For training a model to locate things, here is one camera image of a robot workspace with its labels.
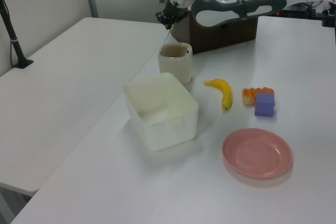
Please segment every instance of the white cup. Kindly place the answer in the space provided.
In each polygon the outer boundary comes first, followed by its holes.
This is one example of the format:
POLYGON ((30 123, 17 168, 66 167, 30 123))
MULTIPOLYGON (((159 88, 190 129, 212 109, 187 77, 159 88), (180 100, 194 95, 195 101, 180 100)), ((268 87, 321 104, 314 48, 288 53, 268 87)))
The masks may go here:
POLYGON ((187 85, 192 77, 193 49, 187 43, 164 44, 159 50, 160 73, 172 73, 182 85, 187 85))

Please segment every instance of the white storage container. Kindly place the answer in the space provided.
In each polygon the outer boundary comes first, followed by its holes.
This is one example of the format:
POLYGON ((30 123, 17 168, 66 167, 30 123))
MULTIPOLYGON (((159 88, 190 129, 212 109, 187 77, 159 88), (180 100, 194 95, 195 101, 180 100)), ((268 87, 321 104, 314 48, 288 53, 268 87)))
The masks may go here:
POLYGON ((159 151, 196 135, 198 103, 171 73, 128 83, 123 90, 132 124, 148 149, 159 151))

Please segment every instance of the purple block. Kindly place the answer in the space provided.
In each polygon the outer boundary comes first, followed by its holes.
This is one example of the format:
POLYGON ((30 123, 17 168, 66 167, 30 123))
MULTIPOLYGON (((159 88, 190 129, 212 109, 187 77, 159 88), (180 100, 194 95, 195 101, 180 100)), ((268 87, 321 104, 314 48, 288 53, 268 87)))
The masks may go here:
POLYGON ((274 93, 258 92, 254 115, 269 116, 274 115, 274 93))

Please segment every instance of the metal pole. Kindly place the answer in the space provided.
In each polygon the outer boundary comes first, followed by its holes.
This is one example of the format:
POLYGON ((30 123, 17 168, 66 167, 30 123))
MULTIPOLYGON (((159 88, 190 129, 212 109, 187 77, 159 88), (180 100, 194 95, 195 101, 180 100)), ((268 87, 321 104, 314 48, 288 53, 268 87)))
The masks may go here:
POLYGON ((10 37, 10 41, 13 44, 14 50, 16 52, 18 61, 17 64, 14 65, 15 68, 26 68, 27 66, 29 66, 30 64, 33 63, 32 60, 28 60, 25 58, 25 56, 23 55, 23 52, 21 50, 21 46, 19 44, 19 41, 17 40, 16 34, 14 32, 14 28, 12 25, 12 22, 10 21, 9 18, 9 13, 7 12, 6 6, 5 6, 5 0, 0 0, 0 14, 2 16, 2 19, 5 23, 7 32, 9 34, 10 37))

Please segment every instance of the yellow banana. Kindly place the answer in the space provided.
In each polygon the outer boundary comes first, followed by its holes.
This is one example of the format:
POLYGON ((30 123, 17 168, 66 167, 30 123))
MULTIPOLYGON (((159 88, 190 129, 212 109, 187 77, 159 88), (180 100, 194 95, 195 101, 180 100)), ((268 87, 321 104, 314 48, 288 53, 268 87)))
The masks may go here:
POLYGON ((204 81, 205 85, 218 88, 223 93, 222 107, 224 110, 228 110, 232 105, 232 92, 231 87, 227 81, 223 79, 214 79, 212 81, 204 81))

